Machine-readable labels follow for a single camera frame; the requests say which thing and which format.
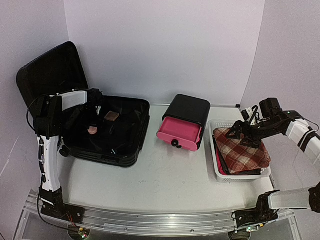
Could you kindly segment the small pink round container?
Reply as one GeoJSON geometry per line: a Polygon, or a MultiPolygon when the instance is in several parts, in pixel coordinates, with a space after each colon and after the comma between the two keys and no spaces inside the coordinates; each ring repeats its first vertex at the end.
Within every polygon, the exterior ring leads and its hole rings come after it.
{"type": "Polygon", "coordinates": [[[90,135],[95,135],[98,132],[98,128],[96,126],[90,126],[87,131],[90,135]]]}

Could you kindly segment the red plaid garment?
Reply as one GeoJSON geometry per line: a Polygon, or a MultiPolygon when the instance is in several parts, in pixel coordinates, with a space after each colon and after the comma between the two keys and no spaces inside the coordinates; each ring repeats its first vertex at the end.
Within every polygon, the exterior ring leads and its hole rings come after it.
{"type": "Polygon", "coordinates": [[[229,175],[260,175],[262,169],[270,166],[271,157],[262,143],[258,149],[240,145],[241,140],[228,139],[229,128],[216,128],[213,142],[229,169],[229,175]]]}

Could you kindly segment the white perforated plastic basket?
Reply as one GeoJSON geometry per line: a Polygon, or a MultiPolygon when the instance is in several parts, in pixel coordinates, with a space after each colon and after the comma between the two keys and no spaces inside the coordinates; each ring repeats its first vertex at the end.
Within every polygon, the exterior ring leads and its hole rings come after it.
{"type": "Polygon", "coordinates": [[[210,136],[210,148],[213,159],[214,173],[219,183],[246,183],[270,177],[272,171],[270,167],[263,168],[260,175],[222,175],[219,172],[217,154],[214,145],[214,130],[217,128],[231,128],[235,122],[227,119],[212,119],[208,122],[208,132],[210,136]]]}

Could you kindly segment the black ribbed hard-shell suitcase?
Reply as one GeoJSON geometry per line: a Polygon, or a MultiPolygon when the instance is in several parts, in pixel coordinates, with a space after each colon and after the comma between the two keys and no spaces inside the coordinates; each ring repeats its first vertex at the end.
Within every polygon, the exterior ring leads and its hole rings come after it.
{"type": "MultiPolygon", "coordinates": [[[[88,90],[88,82],[73,42],[65,42],[22,67],[16,83],[27,107],[37,97],[62,94],[72,90],[88,90]]],[[[128,168],[134,165],[143,147],[150,121],[150,104],[144,99],[103,95],[104,102],[97,109],[98,120],[81,116],[83,105],[62,113],[63,144],[60,154],[64,157],[100,162],[128,168]],[[105,120],[105,115],[119,113],[116,121],[105,120]],[[88,128],[94,126],[94,135],[88,128]]],[[[32,105],[34,118],[39,106],[32,105]]]]}

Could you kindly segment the pink garment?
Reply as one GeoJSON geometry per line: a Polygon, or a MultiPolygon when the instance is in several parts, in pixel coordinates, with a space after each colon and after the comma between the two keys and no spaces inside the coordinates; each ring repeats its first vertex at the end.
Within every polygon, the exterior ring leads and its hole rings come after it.
{"type": "Polygon", "coordinates": [[[218,171],[220,172],[220,174],[224,176],[229,175],[230,174],[229,168],[219,149],[216,150],[216,159],[217,159],[218,171]]]}

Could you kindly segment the black pink drawer organizer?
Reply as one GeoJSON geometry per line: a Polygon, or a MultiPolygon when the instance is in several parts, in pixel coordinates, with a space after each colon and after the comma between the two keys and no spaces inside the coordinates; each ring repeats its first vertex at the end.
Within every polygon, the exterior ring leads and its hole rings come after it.
{"type": "Polygon", "coordinates": [[[195,152],[201,146],[210,109],[205,99],[177,94],[162,116],[156,136],[177,149],[195,152]]]}

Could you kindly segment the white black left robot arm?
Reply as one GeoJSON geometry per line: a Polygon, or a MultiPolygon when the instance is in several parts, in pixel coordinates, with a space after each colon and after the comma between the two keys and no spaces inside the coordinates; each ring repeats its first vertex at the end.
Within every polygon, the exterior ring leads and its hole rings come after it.
{"type": "Polygon", "coordinates": [[[44,94],[32,101],[39,106],[31,129],[37,136],[38,163],[41,173],[38,199],[42,201],[40,215],[80,224],[85,209],[64,203],[63,190],[58,175],[58,145],[63,134],[63,111],[85,106],[95,109],[101,104],[103,94],[99,89],[71,90],[65,93],[44,94]]]}

